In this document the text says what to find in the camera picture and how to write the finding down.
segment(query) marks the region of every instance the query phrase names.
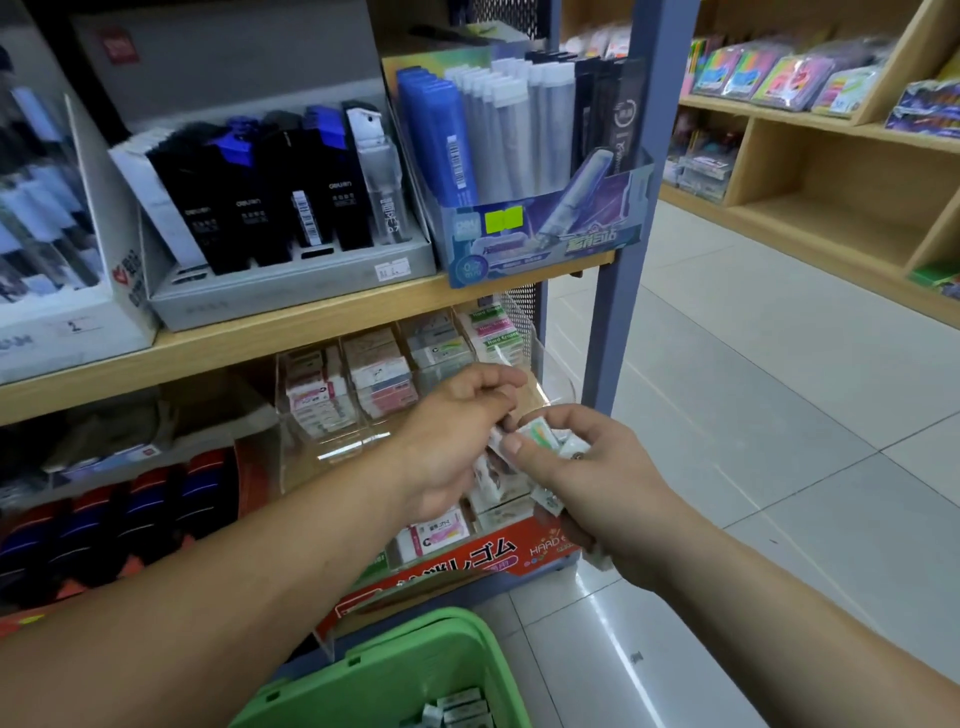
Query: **white eraser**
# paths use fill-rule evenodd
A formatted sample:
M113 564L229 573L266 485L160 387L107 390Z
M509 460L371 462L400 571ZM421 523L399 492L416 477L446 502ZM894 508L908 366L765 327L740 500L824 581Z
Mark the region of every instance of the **white eraser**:
M448 711L450 708L456 708L458 705L475 703L481 699L483 699L483 695L480 694L479 688L468 688L467 690L455 692L446 697L437 698L437 707L443 711Z
M458 720L456 723L447 723L447 728L493 728L493 717L489 713L481 716Z
M489 712L490 709L487 707L487 701L477 700L476 702L467 703L466 705L461 705L458 708L452 708L451 710L444 711L444 723L449 725L450 723L455 723L458 720L466 720L469 717L477 717Z
M423 706L423 715L420 719L427 728L440 728L444 723L444 711L436 705L427 703Z

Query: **colorful packaged product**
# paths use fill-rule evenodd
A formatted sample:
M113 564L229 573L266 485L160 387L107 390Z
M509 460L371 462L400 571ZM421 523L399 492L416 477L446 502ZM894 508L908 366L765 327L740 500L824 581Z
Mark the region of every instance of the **colorful packaged product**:
M878 65L868 65L837 71L830 76L810 110L830 116L853 116L882 70Z
M793 53L793 48L783 43L765 43L748 48L740 57L720 95L728 99L749 101L777 61L790 53Z
M751 103L787 111L805 111L835 70L828 56L787 56L780 59L751 98Z
M747 48L747 43L739 43L713 51L693 84L693 93L719 96Z

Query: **floor tile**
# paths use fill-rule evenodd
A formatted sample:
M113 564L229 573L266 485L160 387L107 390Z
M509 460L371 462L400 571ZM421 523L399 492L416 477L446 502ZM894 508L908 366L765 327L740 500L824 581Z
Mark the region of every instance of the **floor tile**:
M670 608L626 581L526 631L564 728L765 725Z
M960 681L960 508L877 454L766 515L881 634Z
M510 672L514 675L533 727L564 728L557 717L553 698L543 682L540 666L537 665L530 644L527 643L527 636L521 630L505 640L501 639L500 649L507 658Z
M510 595L501 594L477 604L473 614L487 623L499 640L510 637L520 629L520 618L516 615Z
M764 245L643 284L875 448L960 411L960 332Z
M510 592L523 626L553 614L578 599L610 586L620 578L616 570L600 571L583 559L575 565L517 587Z
M660 268L737 245L742 235L665 202L657 203L643 268Z
M614 412L698 507L694 490L726 482L754 506L742 518L875 452L645 289L626 361Z
M960 414L883 451L887 457L960 505Z

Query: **price label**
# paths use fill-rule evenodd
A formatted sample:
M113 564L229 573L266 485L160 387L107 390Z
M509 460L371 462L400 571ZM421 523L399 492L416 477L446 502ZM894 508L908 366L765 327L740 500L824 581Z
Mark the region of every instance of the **price label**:
M405 257L392 260L389 263L380 263L373 267L376 269L376 279L381 283L410 275L410 260Z

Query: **store shelf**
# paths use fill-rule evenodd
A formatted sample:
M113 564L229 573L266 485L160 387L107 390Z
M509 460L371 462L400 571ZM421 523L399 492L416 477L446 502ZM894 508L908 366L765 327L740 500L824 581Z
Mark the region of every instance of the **store shelf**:
M690 109L708 109L710 111L719 111L734 116L766 119L767 121L781 122L781 124L819 129L824 132L842 133L848 136L878 139L879 141L907 144L912 147L932 149L938 152L960 154L960 139L948 139L943 136L931 136L929 134L897 132L886 129L883 124L879 122L854 126L847 119L821 116L806 111L803 113L795 113L781 109L768 109L767 107L759 107L755 104L748 104L742 101L730 101L728 99L718 99L712 96L697 96L693 94L681 96L680 106Z
M960 302L923 289L899 270L897 261L903 261L904 246L910 242L916 247L923 237L918 231L899 230L845 209L838 218L840 210L792 195L747 206L720 206L665 184L660 187L660 199L960 328ZM826 237L823 226L831 219L842 220L842 227L830 227Z
M0 425L612 263L614 255L591 255L469 288L450 288L446 275L437 275L188 331L163 330L142 352L0 386Z

